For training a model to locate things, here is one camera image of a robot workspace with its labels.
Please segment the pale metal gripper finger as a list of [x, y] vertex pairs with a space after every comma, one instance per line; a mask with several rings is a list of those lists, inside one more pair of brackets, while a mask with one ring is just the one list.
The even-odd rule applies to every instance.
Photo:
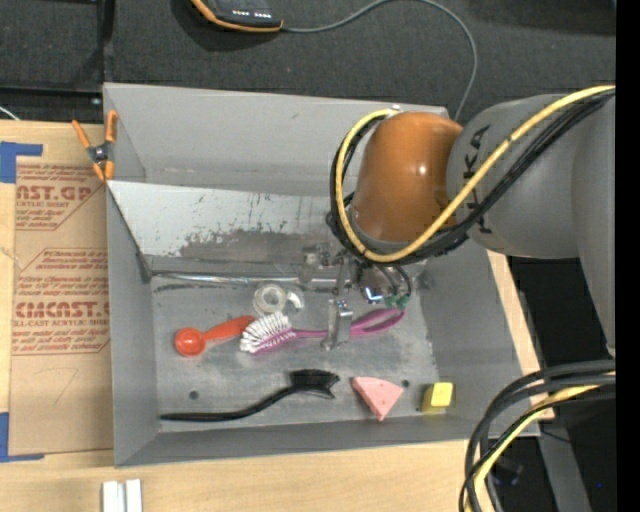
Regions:
[[334, 264], [328, 242], [302, 248], [303, 262], [299, 272], [301, 285], [327, 284], [334, 281]]
[[343, 298], [329, 301], [329, 323], [325, 338], [321, 346], [326, 351], [337, 349], [349, 341], [350, 328], [353, 320], [353, 310]]

